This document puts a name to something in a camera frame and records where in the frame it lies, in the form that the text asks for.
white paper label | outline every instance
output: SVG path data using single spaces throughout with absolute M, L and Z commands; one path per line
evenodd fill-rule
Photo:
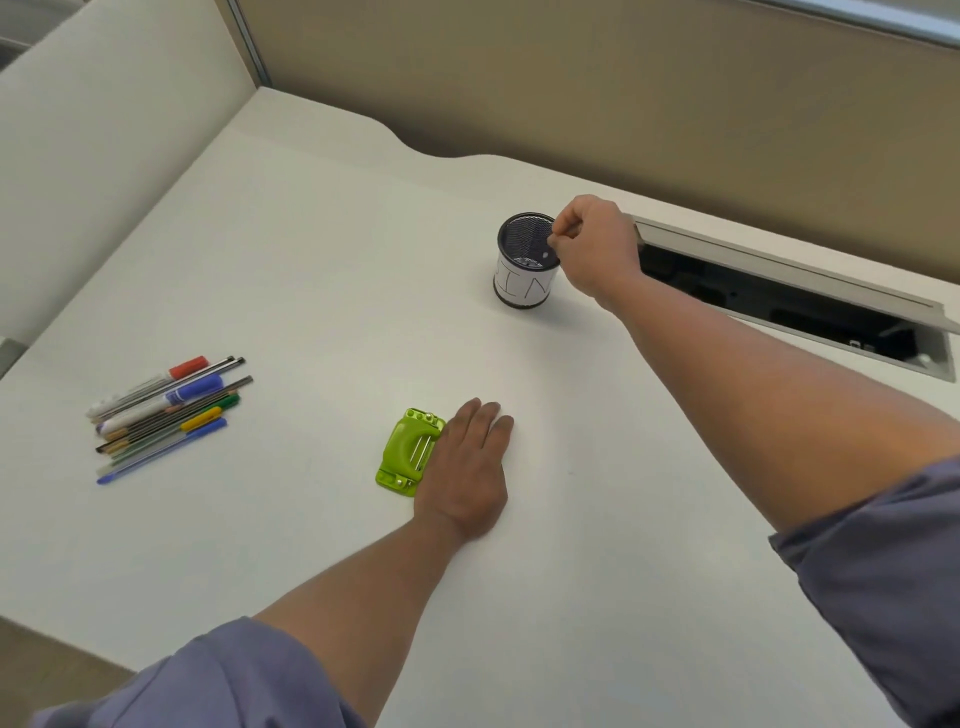
M 542 302 L 550 293 L 550 284 L 557 275 L 557 268 L 548 271 L 527 271 L 514 265 L 503 255 L 496 261 L 493 285 L 507 303 L 530 306 Z

beige wall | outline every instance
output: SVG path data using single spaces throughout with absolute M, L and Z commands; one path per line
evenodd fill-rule
M 960 282 L 960 52 L 740 0 L 240 0 L 275 86 Z

pile of pens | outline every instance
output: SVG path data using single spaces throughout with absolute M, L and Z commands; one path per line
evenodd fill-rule
M 198 356 L 90 407 L 86 416 L 105 440 L 97 452 L 110 458 L 97 471 L 97 483 L 106 485 L 226 427 L 224 412 L 240 403 L 238 390 L 253 377 L 224 384 L 223 374 L 245 362 L 228 356 L 210 364 Z

red marker cap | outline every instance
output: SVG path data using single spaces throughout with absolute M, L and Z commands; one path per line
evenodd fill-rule
M 199 370 L 208 366 L 210 366 L 210 362 L 206 360 L 206 357 L 198 356 L 196 359 L 190 359 L 190 361 L 184 361 L 182 364 L 178 364 L 170 370 L 170 376 L 174 379 L 183 379 L 185 376 L 196 374 Z

blue marker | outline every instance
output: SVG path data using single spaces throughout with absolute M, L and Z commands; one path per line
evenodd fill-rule
M 211 392 L 223 389 L 223 386 L 224 380 L 220 375 L 205 376 L 202 379 L 197 379 L 197 381 L 184 384 L 180 389 L 167 392 L 165 395 L 157 395 L 151 400 L 117 413 L 106 422 L 97 425 L 97 432 L 103 437 L 107 437 L 114 430 L 138 423 L 146 417 L 162 412 L 173 404 L 183 404 L 188 400 L 195 400 L 197 397 L 205 397 Z
M 108 483 L 111 483 L 114 480 L 116 480 L 121 475 L 126 475 L 130 471 L 135 471 L 141 465 L 146 465 L 147 463 L 153 462 L 154 460 L 157 460 L 158 457 L 163 457 L 168 452 L 173 452 L 175 449 L 182 448 L 184 445 L 189 445 L 194 440 L 199 440 L 205 435 L 208 435 L 211 432 L 216 432 L 218 429 L 222 429 L 226 426 L 227 426 L 227 421 L 222 417 L 218 417 L 212 423 L 204 425 L 203 427 L 198 427 L 197 429 L 192 430 L 191 432 L 187 432 L 186 437 L 184 437 L 182 440 L 178 440 L 176 443 L 173 443 L 164 449 L 155 450 L 154 452 L 151 452 L 149 455 L 144 455 L 139 460 L 134 460 L 129 464 L 125 464 L 122 468 L 117 468 L 112 473 L 107 473 L 103 477 L 97 478 L 97 485 L 107 485 Z

